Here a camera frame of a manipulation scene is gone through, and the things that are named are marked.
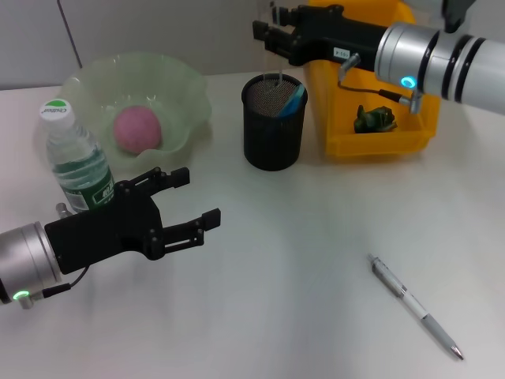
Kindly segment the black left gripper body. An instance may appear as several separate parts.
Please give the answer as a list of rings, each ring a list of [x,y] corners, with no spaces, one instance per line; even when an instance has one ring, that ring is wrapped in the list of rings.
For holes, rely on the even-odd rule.
[[[124,252],[156,261],[165,255],[163,224],[152,196],[165,190],[157,183],[123,181],[112,201],[44,227],[58,267],[70,274]]]

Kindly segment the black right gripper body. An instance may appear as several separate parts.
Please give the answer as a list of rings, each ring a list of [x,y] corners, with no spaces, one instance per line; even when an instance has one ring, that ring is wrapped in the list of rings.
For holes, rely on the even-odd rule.
[[[298,6],[290,11],[293,44],[289,63],[303,66],[316,60],[342,63],[358,54],[359,69],[372,72],[384,26],[351,20],[343,15],[344,7]]]

